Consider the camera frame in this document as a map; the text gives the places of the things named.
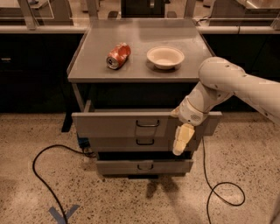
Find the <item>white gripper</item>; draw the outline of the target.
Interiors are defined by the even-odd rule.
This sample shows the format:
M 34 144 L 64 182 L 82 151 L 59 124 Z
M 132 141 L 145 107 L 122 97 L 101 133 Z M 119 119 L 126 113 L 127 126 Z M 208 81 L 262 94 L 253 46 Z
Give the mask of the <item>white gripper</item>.
M 191 104 L 189 96 L 186 96 L 185 99 L 171 112 L 171 116 L 175 118 L 178 117 L 178 119 L 184 123 L 176 129 L 172 149 L 174 155 L 180 156 L 193 137 L 195 132 L 193 126 L 201 125 L 207 119 L 208 114 L 196 109 Z

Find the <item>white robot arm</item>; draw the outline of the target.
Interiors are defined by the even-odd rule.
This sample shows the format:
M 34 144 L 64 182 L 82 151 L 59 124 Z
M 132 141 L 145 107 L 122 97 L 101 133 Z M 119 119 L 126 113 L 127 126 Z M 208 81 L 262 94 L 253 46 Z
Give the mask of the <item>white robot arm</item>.
M 231 96 L 280 124 L 280 83 L 247 74 L 241 67 L 220 57 L 212 57 L 199 67 L 199 82 L 171 112 L 183 124 L 177 127 L 172 152 L 179 156 L 211 109 Z

